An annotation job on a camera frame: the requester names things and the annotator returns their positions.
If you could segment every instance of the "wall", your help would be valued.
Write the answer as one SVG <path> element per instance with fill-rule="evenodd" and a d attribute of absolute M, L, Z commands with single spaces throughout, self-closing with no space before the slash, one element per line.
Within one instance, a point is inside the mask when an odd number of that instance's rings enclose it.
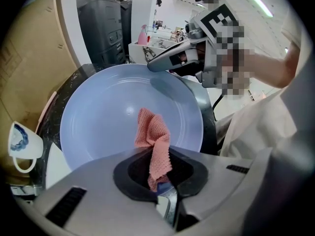
<path fill-rule="evenodd" d="M 66 30 L 79 65 L 92 63 L 83 40 L 76 0 L 61 0 L 61 3 Z"/>
<path fill-rule="evenodd" d="M 131 41 L 136 41 L 143 25 L 151 26 L 157 0 L 132 0 Z"/>
<path fill-rule="evenodd" d="M 199 11 L 193 9 L 193 10 L 191 11 L 189 21 L 190 21 L 193 17 L 195 17 L 195 16 L 198 14 L 198 12 L 199 12 Z"/>
<path fill-rule="evenodd" d="M 176 27 L 185 28 L 185 20 L 189 21 L 193 9 L 198 10 L 198 7 L 180 1 L 162 0 L 162 6 L 157 7 L 155 19 L 163 21 L 163 26 L 166 25 L 172 30 Z"/>

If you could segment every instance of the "black slot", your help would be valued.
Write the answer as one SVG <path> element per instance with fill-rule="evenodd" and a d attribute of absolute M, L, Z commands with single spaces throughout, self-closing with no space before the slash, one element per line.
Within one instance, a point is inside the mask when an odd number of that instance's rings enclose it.
<path fill-rule="evenodd" d="M 183 51 L 181 53 L 177 53 L 177 54 L 174 54 L 174 55 L 170 56 L 169 59 L 170 59 L 172 65 L 180 64 L 182 62 L 181 59 L 180 59 L 180 56 L 184 55 L 184 54 L 185 54 L 185 52 Z"/>
<path fill-rule="evenodd" d="M 228 165 L 226 168 L 229 170 L 236 171 L 239 173 L 244 173 L 244 174 L 247 174 L 247 172 L 250 170 L 249 168 L 245 168 L 245 167 L 241 167 L 241 166 L 237 166 L 233 164 Z"/>
<path fill-rule="evenodd" d="M 197 195 L 208 181 L 207 168 L 171 147 L 169 155 L 173 170 L 167 176 L 176 188 L 178 198 Z M 133 200 L 158 202 L 156 194 L 148 185 L 151 157 L 152 148 L 148 148 L 120 162 L 114 169 L 114 183 L 117 188 Z"/>
<path fill-rule="evenodd" d="M 63 227 L 73 211 L 86 194 L 86 190 L 72 187 L 63 198 L 51 209 L 46 218 L 59 227 Z"/>

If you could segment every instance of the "pink towel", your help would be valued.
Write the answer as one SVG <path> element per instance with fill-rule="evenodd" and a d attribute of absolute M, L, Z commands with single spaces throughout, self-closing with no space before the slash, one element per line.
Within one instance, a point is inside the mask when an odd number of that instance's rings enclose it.
<path fill-rule="evenodd" d="M 169 144 L 170 133 L 162 116 L 155 115 L 146 108 L 140 109 L 135 146 L 138 148 L 154 146 L 148 178 L 152 191 L 157 191 L 159 182 L 169 182 L 166 175 L 172 170 L 168 154 Z"/>

